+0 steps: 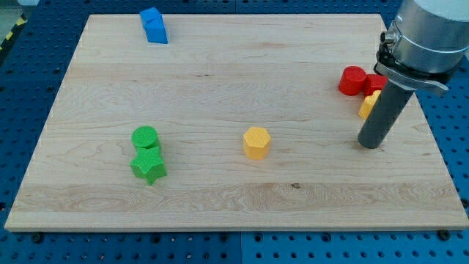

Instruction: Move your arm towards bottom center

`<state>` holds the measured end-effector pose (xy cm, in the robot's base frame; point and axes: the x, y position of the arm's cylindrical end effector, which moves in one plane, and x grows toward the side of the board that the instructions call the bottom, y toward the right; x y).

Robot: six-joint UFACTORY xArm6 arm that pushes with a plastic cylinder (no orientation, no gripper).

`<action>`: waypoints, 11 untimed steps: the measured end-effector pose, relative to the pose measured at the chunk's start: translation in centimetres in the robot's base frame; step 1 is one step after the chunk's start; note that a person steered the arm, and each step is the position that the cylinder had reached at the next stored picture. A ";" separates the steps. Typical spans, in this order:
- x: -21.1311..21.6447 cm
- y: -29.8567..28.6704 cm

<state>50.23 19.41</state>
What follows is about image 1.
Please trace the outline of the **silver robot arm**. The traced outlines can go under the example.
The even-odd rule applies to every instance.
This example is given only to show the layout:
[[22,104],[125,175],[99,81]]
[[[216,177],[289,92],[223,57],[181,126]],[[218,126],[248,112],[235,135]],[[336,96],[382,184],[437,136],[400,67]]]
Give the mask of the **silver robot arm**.
[[376,73],[442,96],[468,50],[468,0],[403,0],[381,33]]

